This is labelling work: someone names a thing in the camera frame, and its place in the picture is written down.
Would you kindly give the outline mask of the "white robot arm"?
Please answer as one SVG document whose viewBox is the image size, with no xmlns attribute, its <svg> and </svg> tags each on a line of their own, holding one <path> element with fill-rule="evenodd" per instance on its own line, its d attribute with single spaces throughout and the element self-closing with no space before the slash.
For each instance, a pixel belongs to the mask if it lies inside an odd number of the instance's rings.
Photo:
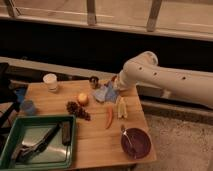
<svg viewBox="0 0 213 171">
<path fill-rule="evenodd" d="M 124 63 L 113 87 L 123 91 L 139 82 L 166 89 L 213 109 L 213 73 L 160 67 L 156 54 L 145 51 Z"/>
</svg>

